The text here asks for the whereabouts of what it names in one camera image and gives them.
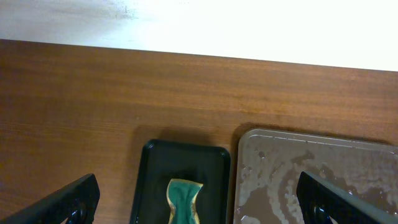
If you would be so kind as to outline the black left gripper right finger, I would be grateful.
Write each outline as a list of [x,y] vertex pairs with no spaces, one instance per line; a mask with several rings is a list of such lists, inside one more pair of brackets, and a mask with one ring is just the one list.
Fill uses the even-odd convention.
[[296,194],[304,223],[396,224],[397,218],[310,172],[301,172]]

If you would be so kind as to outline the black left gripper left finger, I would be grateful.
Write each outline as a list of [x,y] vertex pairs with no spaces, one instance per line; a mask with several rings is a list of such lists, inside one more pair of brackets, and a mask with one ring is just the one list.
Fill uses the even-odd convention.
[[27,208],[1,220],[1,223],[87,223],[92,224],[100,199],[94,174],[86,174]]

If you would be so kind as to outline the green and yellow sponge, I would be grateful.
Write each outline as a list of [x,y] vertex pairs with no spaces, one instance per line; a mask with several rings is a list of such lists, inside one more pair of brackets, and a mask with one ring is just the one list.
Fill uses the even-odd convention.
[[185,179],[171,179],[167,186],[170,207],[168,224],[199,224],[196,201],[203,184]]

